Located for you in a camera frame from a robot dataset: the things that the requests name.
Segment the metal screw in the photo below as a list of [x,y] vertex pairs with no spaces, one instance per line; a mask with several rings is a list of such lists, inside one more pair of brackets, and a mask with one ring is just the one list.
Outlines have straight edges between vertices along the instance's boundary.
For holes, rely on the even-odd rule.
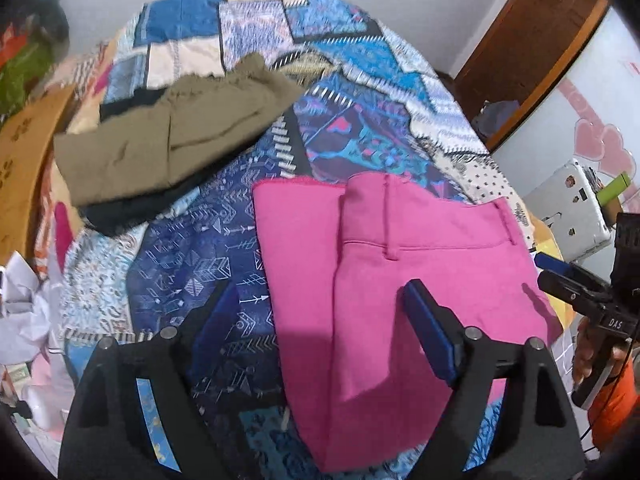
[[474,341],[477,341],[482,337],[482,330],[477,326],[468,326],[465,328],[465,335]]
[[545,347],[545,342],[539,337],[529,338],[529,344],[536,350],[542,350]]
[[177,333],[178,333],[178,329],[175,326],[165,326],[160,331],[160,337],[162,339],[171,339],[171,338],[174,338]]
[[106,350],[113,344],[114,340],[115,339],[113,337],[105,336],[102,339],[100,339],[100,341],[98,341],[98,346],[102,350]]

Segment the pink pants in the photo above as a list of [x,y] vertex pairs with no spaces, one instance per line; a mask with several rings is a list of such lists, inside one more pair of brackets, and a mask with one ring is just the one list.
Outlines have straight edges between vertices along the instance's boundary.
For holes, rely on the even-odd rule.
[[346,186],[263,180],[254,205],[287,400],[324,472],[426,442],[449,399],[398,301],[410,279],[491,338],[562,332],[503,198],[465,205],[361,173]]

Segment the person's arm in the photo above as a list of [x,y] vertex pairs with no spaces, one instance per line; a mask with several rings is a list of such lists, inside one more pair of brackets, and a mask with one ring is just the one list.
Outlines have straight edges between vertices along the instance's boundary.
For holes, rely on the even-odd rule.
[[603,386],[588,411],[593,445],[600,451],[607,447],[638,402],[631,361],[626,363],[621,374],[617,385],[613,380]]

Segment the bedspread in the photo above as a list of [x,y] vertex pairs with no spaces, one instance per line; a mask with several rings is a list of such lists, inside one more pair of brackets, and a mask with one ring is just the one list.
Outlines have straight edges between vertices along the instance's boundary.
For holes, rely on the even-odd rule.
[[[282,386],[252,185],[297,174],[343,182],[360,171],[386,171],[451,200],[504,196],[531,247],[529,218],[420,53],[341,0],[147,4],[107,47],[70,129],[95,127],[100,107],[181,75],[223,75],[250,52],[297,80],[305,95],[169,215],[116,238],[82,232],[65,265],[68,354],[81,373],[100,334],[125,342],[178,325],[216,280],[230,278],[241,298],[238,321],[220,364],[192,385],[228,468],[239,478],[404,478],[420,448],[369,470],[323,475],[300,440]],[[100,276],[112,285],[104,288]],[[499,403],[487,408],[468,466],[484,461],[498,412]],[[161,432],[150,433],[161,462],[176,467]]]

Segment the folded olive brown garment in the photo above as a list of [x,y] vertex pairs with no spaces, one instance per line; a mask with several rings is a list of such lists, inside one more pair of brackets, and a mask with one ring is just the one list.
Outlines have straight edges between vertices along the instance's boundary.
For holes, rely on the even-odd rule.
[[75,206],[167,189],[260,136],[302,94],[260,54],[223,78],[181,77],[152,107],[54,139]]

